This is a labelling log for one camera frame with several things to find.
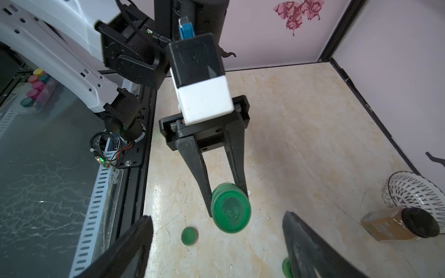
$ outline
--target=floral wall decal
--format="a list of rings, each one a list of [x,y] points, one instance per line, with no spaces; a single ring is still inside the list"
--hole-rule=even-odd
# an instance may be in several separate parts
[[[445,159],[443,159],[443,158],[438,158],[438,157],[434,157],[434,156],[432,156],[429,152],[426,152],[425,154],[426,154],[426,156],[428,156],[428,158],[429,158],[432,162],[440,163],[440,164],[442,164],[442,165],[445,167]]]
[[[227,53],[227,52],[224,51],[224,49],[222,49],[221,46],[218,46],[218,47],[219,47],[219,52],[221,53],[221,57],[222,57],[222,58],[230,57],[230,55],[233,55],[234,57],[236,57],[236,54],[235,54],[235,53],[233,53],[233,52],[229,52],[229,53]]]
[[[278,13],[281,19],[287,19],[286,28],[292,30],[292,35],[295,36],[295,29],[299,28],[303,23],[303,16],[312,20],[320,15],[318,14],[324,0],[304,0],[304,2],[288,1],[275,6],[274,11]]]

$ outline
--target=pink flower decal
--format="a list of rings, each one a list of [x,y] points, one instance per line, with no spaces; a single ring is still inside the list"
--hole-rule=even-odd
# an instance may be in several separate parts
[[[318,13],[323,4],[324,0],[304,0],[303,4],[301,5],[301,12],[303,12],[309,20],[312,20],[312,18],[316,16],[318,16],[318,20],[320,20],[320,15]]]
[[[309,20],[318,16],[318,20],[320,20],[318,13],[323,4],[324,0],[304,0],[303,3],[288,1],[276,5],[273,10],[278,13],[281,19],[287,19],[286,28],[292,30],[292,35],[295,36],[295,29],[303,23],[303,15],[307,16]]]

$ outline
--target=pink wall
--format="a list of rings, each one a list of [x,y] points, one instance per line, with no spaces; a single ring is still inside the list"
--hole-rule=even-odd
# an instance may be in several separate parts
[[[368,1],[334,54],[414,166],[445,192],[445,2]]]
[[[350,0],[306,1],[324,2],[320,20],[315,17],[309,21],[302,16],[301,27],[293,36],[286,29],[287,19],[281,19],[273,10],[283,0],[231,0],[220,46],[225,52],[234,52],[236,57],[223,58],[226,70],[317,61]],[[134,2],[154,18],[153,0]]]

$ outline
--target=spice jar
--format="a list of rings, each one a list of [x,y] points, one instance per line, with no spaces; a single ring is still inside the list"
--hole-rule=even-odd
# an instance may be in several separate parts
[[[397,207],[370,212],[360,222],[377,241],[416,241],[439,234],[437,221],[427,211],[420,208]]]

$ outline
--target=black bracket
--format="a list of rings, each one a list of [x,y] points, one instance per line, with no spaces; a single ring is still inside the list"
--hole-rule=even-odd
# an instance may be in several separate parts
[[[153,222],[144,215],[76,278],[143,278],[152,240]]]
[[[284,214],[283,232],[294,278],[367,278],[295,213]]]
[[[167,145],[179,151],[198,182],[210,217],[212,191],[203,152],[224,146],[234,182],[248,196],[244,175],[244,129],[249,124],[250,106],[246,96],[234,97],[232,101],[235,107],[232,113],[194,125],[185,125],[181,113],[159,120]]]
[[[154,20],[136,6],[124,7],[139,32],[128,25],[122,14],[110,24],[97,22],[104,64],[132,82],[159,89],[170,69],[163,47],[171,40],[156,34]]]

